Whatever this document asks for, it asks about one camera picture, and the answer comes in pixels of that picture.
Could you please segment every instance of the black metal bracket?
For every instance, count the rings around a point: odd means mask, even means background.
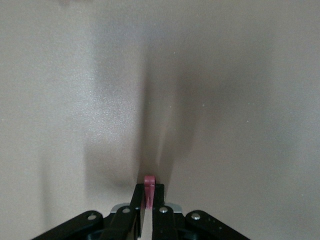
[[[152,208],[152,240],[249,240],[201,210],[186,216],[165,204],[165,186],[156,184]],[[130,204],[103,218],[86,211],[33,240],[137,240],[145,213],[145,186],[137,184]]]

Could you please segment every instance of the white table surface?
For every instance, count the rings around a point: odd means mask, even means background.
[[[184,213],[252,240],[318,240],[319,13],[318,0],[0,1],[0,239],[107,215],[155,174]]]

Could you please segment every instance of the white surface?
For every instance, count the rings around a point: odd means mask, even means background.
[[[154,173],[252,240],[319,239],[319,12],[1,1],[0,238],[106,215]]]

